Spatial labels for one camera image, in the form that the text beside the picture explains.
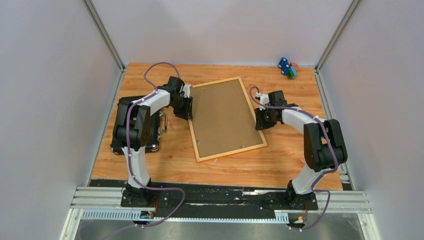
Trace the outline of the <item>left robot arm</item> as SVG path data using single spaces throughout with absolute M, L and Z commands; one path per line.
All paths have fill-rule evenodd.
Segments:
M 131 204 L 146 207 L 153 201 L 155 189 L 146 161 L 152 116 L 162 108 L 171 107 L 176 117 L 192 120 L 192 88 L 179 77 L 171 76 L 168 83 L 155 87 L 150 94 L 137 99 L 123 98 L 118 103 L 113 140 L 125 156 L 129 177 L 123 196 Z

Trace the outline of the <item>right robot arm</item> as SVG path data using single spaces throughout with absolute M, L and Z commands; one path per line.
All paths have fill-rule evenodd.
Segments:
M 288 103 L 283 91 L 249 93 L 258 104 L 255 113 L 257 131 L 289 125 L 303 134 L 305 165 L 287 185 L 283 201 L 292 209 L 305 206 L 311 200 L 316 185 L 323 177 L 338 170 L 348 158 L 341 125 L 336 119 L 313 115 L 295 103 Z

